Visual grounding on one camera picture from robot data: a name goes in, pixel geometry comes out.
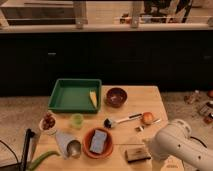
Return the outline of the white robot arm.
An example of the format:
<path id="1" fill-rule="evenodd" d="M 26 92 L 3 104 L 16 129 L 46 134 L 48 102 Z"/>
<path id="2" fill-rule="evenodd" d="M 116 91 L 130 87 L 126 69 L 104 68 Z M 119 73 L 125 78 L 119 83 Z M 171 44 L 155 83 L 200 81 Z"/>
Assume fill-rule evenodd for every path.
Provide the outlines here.
<path id="1" fill-rule="evenodd" d="M 213 171 L 213 150 L 191 141 L 191 132 L 192 129 L 186 121 L 170 121 L 148 141 L 152 158 L 163 161 L 172 155 L 199 171 Z"/>

